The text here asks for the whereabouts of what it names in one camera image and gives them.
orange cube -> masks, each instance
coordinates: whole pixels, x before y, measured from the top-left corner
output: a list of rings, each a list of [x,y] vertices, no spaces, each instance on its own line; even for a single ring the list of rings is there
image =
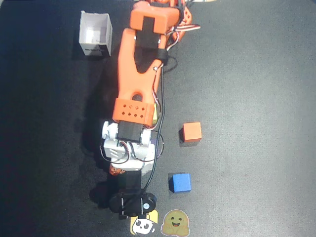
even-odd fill
[[[184,142],[199,142],[202,139],[202,129],[200,122],[189,122],[183,124]]]

yellow cartoon sticker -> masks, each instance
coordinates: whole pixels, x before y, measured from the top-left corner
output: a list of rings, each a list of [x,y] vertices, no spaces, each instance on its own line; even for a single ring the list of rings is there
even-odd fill
[[[147,214],[146,219],[138,217],[130,218],[130,232],[133,235],[147,235],[155,232],[155,225],[158,223],[158,212],[153,210]]]
[[[172,210],[168,212],[164,217],[161,233],[165,236],[189,236],[189,218],[186,213],[181,210]]]

white box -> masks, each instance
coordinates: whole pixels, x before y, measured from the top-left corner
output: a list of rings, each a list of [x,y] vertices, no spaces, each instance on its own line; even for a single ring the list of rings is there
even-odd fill
[[[81,11],[79,43],[85,55],[110,56],[112,32],[109,14]]]

black cable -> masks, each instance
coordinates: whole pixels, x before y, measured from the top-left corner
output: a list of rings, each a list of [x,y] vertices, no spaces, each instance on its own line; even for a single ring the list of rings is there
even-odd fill
[[[157,159],[158,159],[159,157],[161,157],[161,155],[162,155],[162,153],[163,153],[163,150],[164,150],[164,140],[163,140],[163,136],[162,136],[161,134],[160,134],[159,139],[160,139],[160,138],[161,138],[161,142],[162,142],[162,148],[161,148],[161,151],[160,151],[159,155],[157,156]],[[151,160],[142,160],[142,159],[139,159],[139,158],[136,156],[136,154],[135,154],[135,150],[134,150],[133,143],[129,142],[129,145],[130,145],[130,147],[132,148],[132,153],[133,153],[135,159],[137,159],[137,160],[139,160],[139,161],[141,161],[141,162],[152,162],[152,161],[154,161],[154,159],[151,159]]]
[[[130,153],[129,153],[129,151],[128,151],[128,147],[127,147],[127,145],[126,144],[124,144],[124,143],[122,143],[122,145],[124,146],[124,148],[125,148],[125,154],[127,154],[127,159],[125,160],[125,161],[123,161],[123,162],[113,162],[113,161],[111,161],[110,159],[106,159],[105,158],[105,156],[104,156],[104,147],[102,146],[102,143],[104,143],[104,139],[101,139],[101,144],[100,144],[100,152],[101,152],[101,156],[102,156],[102,158],[104,159],[104,160],[106,160],[107,162],[110,162],[110,163],[112,163],[112,164],[124,164],[124,163],[126,163],[126,162],[128,162],[129,161],[129,159],[130,159]]]
[[[161,118],[160,118],[160,122],[159,122],[159,128],[158,128],[158,131],[157,131],[157,145],[156,145],[156,149],[155,149],[155,159],[154,159],[154,163],[153,163],[153,169],[150,173],[150,176],[149,176],[149,179],[146,183],[146,185],[144,186],[143,189],[140,190],[140,192],[138,194],[136,194],[134,197],[132,197],[131,199],[127,200],[121,211],[124,211],[126,209],[126,207],[128,207],[129,205],[131,205],[132,203],[134,203],[139,197],[141,197],[144,192],[146,191],[147,187],[149,186],[150,182],[152,181],[153,179],[153,176],[154,176],[154,173],[155,173],[155,168],[156,168],[156,164],[157,164],[157,154],[158,154],[158,146],[159,146],[159,137],[160,137],[160,134],[161,134],[161,128],[162,128],[162,122],[163,122],[163,119],[164,119],[164,90],[163,90],[163,67],[161,68],[161,103],[162,103],[162,112],[161,112]]]

black tabletop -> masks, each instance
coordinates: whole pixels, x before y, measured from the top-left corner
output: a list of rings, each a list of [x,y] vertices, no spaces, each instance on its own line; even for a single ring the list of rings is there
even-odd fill
[[[1,236],[125,237],[104,200],[116,187],[94,152],[117,93],[132,1],[5,1],[0,8]],[[163,156],[148,191],[183,210],[190,236],[316,236],[316,4],[190,3],[202,28],[170,51]],[[80,11],[109,13],[111,58],[78,45]],[[202,140],[179,130],[200,121]],[[192,191],[168,178],[190,173]]]

